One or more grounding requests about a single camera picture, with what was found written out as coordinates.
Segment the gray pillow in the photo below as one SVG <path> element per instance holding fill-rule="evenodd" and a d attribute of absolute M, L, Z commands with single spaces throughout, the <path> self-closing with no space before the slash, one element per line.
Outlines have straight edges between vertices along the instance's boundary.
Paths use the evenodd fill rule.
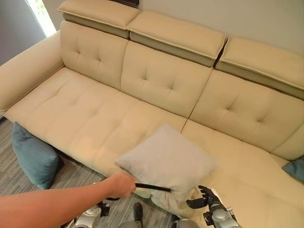
<path fill-rule="evenodd" d="M 13 149 L 24 173 L 40 189 L 48 189 L 58 167 L 58 155 L 55 150 L 17 122 L 13 126 L 12 141 Z"/>
<path fill-rule="evenodd" d="M 288 163 L 282 169 L 290 176 L 300 181 L 304 181 L 304 156 L 300 159 Z"/>
<path fill-rule="evenodd" d="M 216 162 L 167 124 L 116 163 L 141 183 L 172 189 L 150 190 L 152 201 L 174 214 L 188 217 L 185 201 Z"/>

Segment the teal pillow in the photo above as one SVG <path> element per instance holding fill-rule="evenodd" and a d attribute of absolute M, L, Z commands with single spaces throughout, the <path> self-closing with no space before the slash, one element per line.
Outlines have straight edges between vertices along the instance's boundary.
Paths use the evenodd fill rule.
<path fill-rule="evenodd" d="M 304 156 L 298 160 L 288 163 L 282 169 L 292 177 L 304 181 Z"/>
<path fill-rule="evenodd" d="M 12 141 L 24 173 L 40 189 L 48 189 L 56 175 L 59 160 L 53 147 L 33 136 L 17 122 L 13 126 Z"/>

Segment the gray carpet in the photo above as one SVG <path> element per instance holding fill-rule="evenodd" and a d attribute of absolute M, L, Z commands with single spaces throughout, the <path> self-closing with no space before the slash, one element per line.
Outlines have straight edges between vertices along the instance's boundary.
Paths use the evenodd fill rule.
<path fill-rule="evenodd" d="M 11 143 L 12 123 L 0 120 L 0 195 L 38 190 L 19 167 Z M 64 167 L 56 176 L 52 188 L 76 187 L 98 182 L 105 177 L 74 161 L 63 153 L 59 154 Z M 144 228 L 170 228 L 171 214 L 155 206 L 150 199 L 133 194 L 119 201 L 105 201 L 111 205 L 110 215 L 102 217 L 99 228 L 117 228 L 122 222 L 133 219 L 133 205 L 140 202 L 143 207 Z"/>

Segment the wall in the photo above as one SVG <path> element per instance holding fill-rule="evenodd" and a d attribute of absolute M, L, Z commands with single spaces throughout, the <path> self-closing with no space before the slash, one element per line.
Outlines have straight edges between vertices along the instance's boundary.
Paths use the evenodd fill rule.
<path fill-rule="evenodd" d="M 43 0 L 57 29 L 64 0 Z M 140 0 L 140 9 L 153 10 L 201 24 L 228 35 L 304 52 L 303 0 Z"/>
<path fill-rule="evenodd" d="M 57 11 L 57 8 L 61 5 L 64 0 L 42 0 L 44 6 L 47 8 L 47 12 L 58 31 L 60 29 L 60 23 L 63 20 L 62 13 Z"/>
<path fill-rule="evenodd" d="M 24 0 L 0 1 L 0 65 L 44 38 Z"/>

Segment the sofa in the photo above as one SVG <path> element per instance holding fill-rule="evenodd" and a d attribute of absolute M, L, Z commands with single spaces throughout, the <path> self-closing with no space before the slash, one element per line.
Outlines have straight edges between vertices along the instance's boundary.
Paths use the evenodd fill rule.
<path fill-rule="evenodd" d="M 60 31 L 0 67 L 1 115 L 105 176 L 169 124 L 218 161 L 200 184 L 243 227 L 304 227 L 304 185 L 282 170 L 304 153 L 302 56 L 107 0 L 58 10 Z"/>

